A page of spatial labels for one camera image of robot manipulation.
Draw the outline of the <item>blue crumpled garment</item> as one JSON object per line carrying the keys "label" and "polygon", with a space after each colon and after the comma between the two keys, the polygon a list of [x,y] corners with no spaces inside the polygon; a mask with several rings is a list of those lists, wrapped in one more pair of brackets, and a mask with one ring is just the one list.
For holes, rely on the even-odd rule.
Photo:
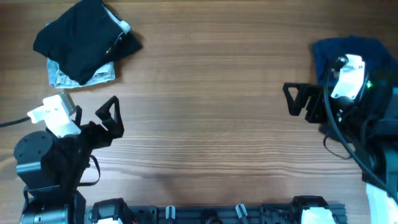
{"label": "blue crumpled garment", "polygon": [[397,72],[397,59],[377,39],[368,37],[330,38],[316,41],[311,46],[317,84],[322,85],[328,62],[339,56],[359,55],[366,65],[366,71]]}

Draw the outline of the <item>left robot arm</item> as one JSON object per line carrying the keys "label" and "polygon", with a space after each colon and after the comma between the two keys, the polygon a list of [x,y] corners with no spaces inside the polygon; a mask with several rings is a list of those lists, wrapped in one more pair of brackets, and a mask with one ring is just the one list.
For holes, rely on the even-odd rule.
{"label": "left robot arm", "polygon": [[24,136],[14,148],[16,173],[25,183],[21,223],[84,223],[86,200],[77,190],[93,150],[108,147],[124,134],[119,99],[112,96],[96,110],[100,124],[81,124],[82,109],[68,93],[44,98],[28,112],[47,128]]}

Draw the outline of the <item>light blue folded denim shorts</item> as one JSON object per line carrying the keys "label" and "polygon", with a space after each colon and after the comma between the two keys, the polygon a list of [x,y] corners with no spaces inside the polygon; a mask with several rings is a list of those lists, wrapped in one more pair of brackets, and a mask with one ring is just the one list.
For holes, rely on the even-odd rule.
{"label": "light blue folded denim shorts", "polygon": [[123,30],[110,18],[103,21],[59,19],[48,23],[34,42],[47,57],[49,84],[54,88],[77,88],[116,78],[108,56]]}

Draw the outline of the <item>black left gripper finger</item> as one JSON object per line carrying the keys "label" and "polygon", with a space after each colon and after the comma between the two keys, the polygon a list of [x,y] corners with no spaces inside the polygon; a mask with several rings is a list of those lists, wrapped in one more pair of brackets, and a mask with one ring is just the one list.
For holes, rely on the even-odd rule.
{"label": "black left gripper finger", "polygon": [[99,117],[102,125],[108,130],[113,138],[121,138],[124,134],[124,125],[121,118],[120,104],[117,96],[112,96],[105,104],[96,110],[95,115]]}
{"label": "black left gripper finger", "polygon": [[82,117],[82,108],[79,105],[76,105],[76,116],[73,122],[77,126],[81,126],[81,117]]}

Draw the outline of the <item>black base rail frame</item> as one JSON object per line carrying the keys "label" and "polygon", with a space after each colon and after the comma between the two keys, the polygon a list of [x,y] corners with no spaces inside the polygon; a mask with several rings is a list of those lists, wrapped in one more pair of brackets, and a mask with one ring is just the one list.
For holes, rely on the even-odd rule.
{"label": "black base rail frame", "polygon": [[319,196],[295,196],[290,203],[221,207],[127,206],[121,198],[87,208],[84,223],[347,223],[340,203]]}

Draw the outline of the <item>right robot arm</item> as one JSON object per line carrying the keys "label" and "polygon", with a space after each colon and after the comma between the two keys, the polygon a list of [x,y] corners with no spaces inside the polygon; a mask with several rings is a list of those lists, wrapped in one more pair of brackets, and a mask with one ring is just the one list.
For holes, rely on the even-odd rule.
{"label": "right robot arm", "polygon": [[334,86],[285,83],[292,116],[327,124],[362,170],[371,223],[397,223],[397,75],[341,73]]}

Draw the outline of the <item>black shorts with snap button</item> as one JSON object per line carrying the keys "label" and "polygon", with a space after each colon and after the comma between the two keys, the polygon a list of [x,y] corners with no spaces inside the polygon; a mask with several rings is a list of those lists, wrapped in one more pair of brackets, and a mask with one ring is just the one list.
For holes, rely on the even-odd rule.
{"label": "black shorts with snap button", "polygon": [[85,85],[103,65],[138,52],[131,26],[102,0],[83,0],[37,34],[33,50],[57,62],[69,79]]}

